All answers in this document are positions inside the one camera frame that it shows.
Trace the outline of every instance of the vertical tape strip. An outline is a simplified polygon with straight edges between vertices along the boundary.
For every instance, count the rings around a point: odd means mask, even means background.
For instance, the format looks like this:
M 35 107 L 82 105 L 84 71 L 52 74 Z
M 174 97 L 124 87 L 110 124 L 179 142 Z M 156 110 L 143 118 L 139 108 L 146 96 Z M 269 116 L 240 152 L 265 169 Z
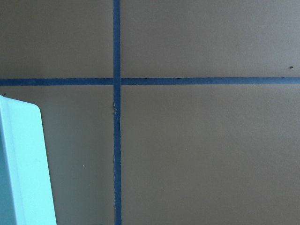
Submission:
M 114 204 L 115 225 L 122 224 L 121 204 L 121 61 L 120 61 L 120 0 L 113 0 L 113 103 L 114 103 Z

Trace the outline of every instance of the light blue plastic box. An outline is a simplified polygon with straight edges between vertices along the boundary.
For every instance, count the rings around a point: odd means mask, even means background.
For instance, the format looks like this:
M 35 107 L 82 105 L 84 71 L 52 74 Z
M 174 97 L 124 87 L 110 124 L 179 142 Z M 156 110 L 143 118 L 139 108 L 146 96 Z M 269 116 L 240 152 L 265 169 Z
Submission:
M 56 225 L 39 108 L 0 96 L 0 225 Z

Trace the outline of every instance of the light blue object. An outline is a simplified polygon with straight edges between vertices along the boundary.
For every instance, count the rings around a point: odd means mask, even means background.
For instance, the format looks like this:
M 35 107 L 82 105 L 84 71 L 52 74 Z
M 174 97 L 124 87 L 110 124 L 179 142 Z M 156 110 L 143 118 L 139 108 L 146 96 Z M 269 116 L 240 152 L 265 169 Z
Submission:
M 56 225 L 39 108 L 0 96 L 0 225 Z

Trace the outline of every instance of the blue tape line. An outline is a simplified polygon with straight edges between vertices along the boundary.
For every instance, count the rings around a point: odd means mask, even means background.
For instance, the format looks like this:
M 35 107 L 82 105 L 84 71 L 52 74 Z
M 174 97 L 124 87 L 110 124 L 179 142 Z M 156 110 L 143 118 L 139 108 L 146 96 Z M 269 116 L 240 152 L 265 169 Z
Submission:
M 0 86 L 113 85 L 112 78 L 0 79 Z
M 117 84 L 116 82 L 119 81 L 116 81 L 114 78 L 0 79 L 0 86 L 113 85 L 114 83 Z M 300 84 L 300 77 L 121 78 L 120 84 Z
M 120 0 L 113 1 L 113 117 L 114 130 L 114 204 L 115 224 L 122 224 L 121 204 L 121 54 L 120 54 Z
M 121 85 L 300 84 L 300 77 L 122 78 Z

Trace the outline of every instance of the beige surface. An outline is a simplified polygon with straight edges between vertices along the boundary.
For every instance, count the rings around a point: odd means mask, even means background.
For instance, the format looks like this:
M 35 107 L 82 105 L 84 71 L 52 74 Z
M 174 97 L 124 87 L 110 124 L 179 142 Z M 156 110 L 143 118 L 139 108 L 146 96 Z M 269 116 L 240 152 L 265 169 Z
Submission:
M 113 88 L 0 87 L 5 93 L 41 110 L 57 225 L 113 225 Z
M 113 76 L 113 2 L 2 0 L 0 78 Z
M 123 224 L 298 225 L 299 92 L 123 86 Z
M 121 1 L 122 76 L 299 76 L 299 12 L 298 0 Z

